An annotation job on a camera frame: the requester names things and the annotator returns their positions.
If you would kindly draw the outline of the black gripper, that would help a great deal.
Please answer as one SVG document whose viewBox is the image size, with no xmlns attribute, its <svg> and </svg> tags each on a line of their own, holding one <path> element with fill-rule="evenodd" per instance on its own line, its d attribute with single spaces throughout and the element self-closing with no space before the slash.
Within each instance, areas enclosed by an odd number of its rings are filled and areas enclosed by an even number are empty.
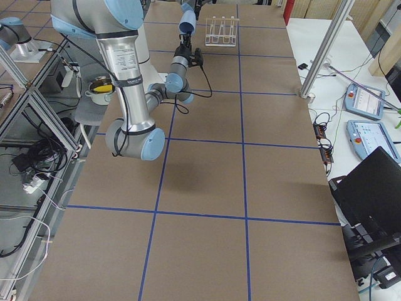
<svg viewBox="0 0 401 301">
<path fill-rule="evenodd" d="M 175 50 L 174 58 L 185 58 L 190 63 L 192 55 L 191 33 L 180 34 L 179 38 L 180 45 Z"/>
</svg>

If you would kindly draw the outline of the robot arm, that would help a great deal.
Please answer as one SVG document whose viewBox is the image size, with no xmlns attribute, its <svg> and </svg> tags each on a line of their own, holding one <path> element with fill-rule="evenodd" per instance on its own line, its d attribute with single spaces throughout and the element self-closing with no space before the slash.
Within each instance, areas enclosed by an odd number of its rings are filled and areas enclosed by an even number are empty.
<svg viewBox="0 0 401 301">
<path fill-rule="evenodd" d="M 180 45 L 162 79 L 150 62 L 143 22 L 150 1 L 52 1 L 55 30 L 66 36 L 94 39 L 101 63 L 112 79 L 123 116 L 106 132 L 114 156 L 153 161 L 161 155 L 165 133 L 150 113 L 165 99 L 188 104 L 194 99 L 186 73 L 196 64 L 190 42 L 202 3 L 179 1 Z"/>
<path fill-rule="evenodd" d="M 17 17 L 1 19 L 1 46 L 8 51 L 16 44 L 25 44 L 32 37 L 23 22 Z"/>
</svg>

